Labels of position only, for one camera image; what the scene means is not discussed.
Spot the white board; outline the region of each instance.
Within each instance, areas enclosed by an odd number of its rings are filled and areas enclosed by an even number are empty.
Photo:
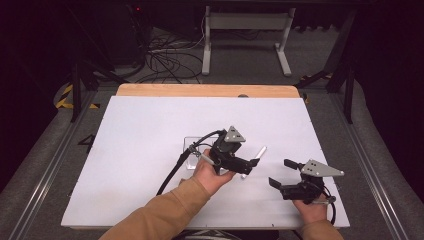
[[[188,228],[294,229],[302,221],[291,201],[268,184],[297,184],[299,171],[284,159],[327,164],[301,98],[128,97],[110,100],[94,145],[72,193],[62,226],[110,227],[144,206],[183,151],[184,138],[202,137],[233,125],[246,142],[236,156],[252,159],[263,147],[259,165],[242,180],[223,186]],[[164,192],[189,178],[179,169]],[[349,221],[332,178],[324,178],[337,197],[336,227]]]

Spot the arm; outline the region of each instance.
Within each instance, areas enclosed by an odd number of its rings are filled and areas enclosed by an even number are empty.
[[[227,172],[218,176],[209,163],[200,160],[193,177],[182,181],[171,192],[154,197],[146,206],[135,210],[109,229],[100,239],[171,239],[187,226],[210,197],[234,175],[234,172]]]
[[[342,235],[327,220],[327,205],[306,205],[301,200],[294,200],[293,204],[299,210],[305,223],[302,228],[302,237],[304,240],[343,240]]]

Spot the gray carpet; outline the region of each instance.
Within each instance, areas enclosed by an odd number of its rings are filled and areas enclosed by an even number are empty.
[[[253,41],[242,40],[233,34],[220,33],[212,40],[211,73],[199,76],[202,83],[217,84],[267,84],[292,85],[303,75],[312,75],[325,64],[325,60],[337,37],[337,32],[329,30],[292,31],[286,47],[286,55],[293,76],[283,76],[278,58],[273,50],[275,32],[261,33]],[[188,52],[202,57],[202,47]],[[193,71],[200,71],[201,64],[190,57],[179,56],[179,60]],[[151,73],[147,68],[130,78],[135,82]],[[175,83],[165,79],[166,83]],[[346,176],[336,178],[341,187],[340,195],[346,208],[351,227],[341,229],[345,239],[407,239],[393,237],[387,225],[384,209],[376,201],[376,193],[370,188],[369,180],[363,173],[360,156],[352,143],[348,129],[353,129],[361,141],[361,146],[374,167],[381,185],[387,193],[392,208],[397,213],[409,239],[424,239],[424,206],[417,198],[396,167],[390,153],[376,131],[366,108],[363,93],[355,85],[352,126],[346,127],[340,117],[339,94],[327,94],[323,90],[326,80],[320,80],[306,89],[309,103],[306,105],[314,124],[317,136],[329,165],[342,169]],[[60,226],[61,218],[69,201],[68,194],[75,186],[87,157],[87,146],[78,142],[96,134],[107,103],[115,94],[117,85],[101,83],[93,103],[99,109],[88,109],[76,128],[69,149],[64,154],[59,171],[49,187],[39,209],[35,209],[34,219],[29,222],[27,231],[21,239],[97,239],[104,230],[72,230]],[[40,137],[30,154],[22,163],[9,185],[0,195],[0,238],[7,239],[13,232],[31,194],[43,176],[44,170],[55,157],[56,150],[69,127],[71,109],[60,109],[44,134]],[[281,232],[281,239],[297,239],[290,231]]]

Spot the human hand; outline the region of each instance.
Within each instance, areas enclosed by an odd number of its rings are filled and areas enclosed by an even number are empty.
[[[325,200],[324,194],[318,200]],[[326,204],[304,204],[302,200],[293,200],[294,206],[299,210],[299,213],[305,224],[313,223],[320,220],[327,219],[327,205]]]
[[[206,149],[203,154],[209,156],[209,149]],[[222,185],[229,182],[235,174],[235,172],[228,171],[222,175],[218,175],[213,166],[201,158],[199,162],[197,162],[193,177],[196,178],[212,196]]]

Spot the black cable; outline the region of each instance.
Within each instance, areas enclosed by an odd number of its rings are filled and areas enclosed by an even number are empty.
[[[193,147],[197,148],[200,143],[202,143],[203,141],[205,141],[207,138],[215,135],[215,134],[222,134],[223,130],[217,130],[214,132],[211,132],[207,135],[205,135],[204,137],[200,138],[197,142],[193,143]],[[162,185],[160,186],[158,192],[156,193],[156,196],[159,196],[163,193],[163,190],[165,190],[166,185],[168,185],[169,181],[171,181],[172,177],[175,175],[175,173],[178,171],[178,169],[183,165],[183,163],[185,162],[185,160],[187,160],[188,156],[190,156],[191,152],[190,150],[187,148],[181,155],[180,158],[178,159],[177,163],[175,164],[174,168],[171,170],[171,172],[168,174],[168,176],[166,177],[165,181],[163,181]]]
[[[327,190],[328,193],[326,193],[325,191],[323,191],[322,193],[324,194],[324,196],[326,198],[331,197],[331,193],[330,190],[328,190],[328,188],[326,186],[324,186],[324,189]],[[336,222],[336,206],[334,205],[334,202],[331,203],[331,208],[333,209],[333,217],[331,218],[331,224],[334,225],[334,223]]]
[[[156,193],[156,196],[159,196],[163,193],[163,190],[165,189],[166,185],[168,185],[169,181],[171,181],[172,177],[175,175],[175,173],[178,171],[178,169],[183,165],[184,161],[188,158],[188,156],[191,154],[190,150],[186,149],[181,155],[180,158],[177,161],[177,164],[175,164],[174,168],[171,170],[171,172],[166,177],[165,181],[163,181],[162,185],[160,186],[158,192]]]

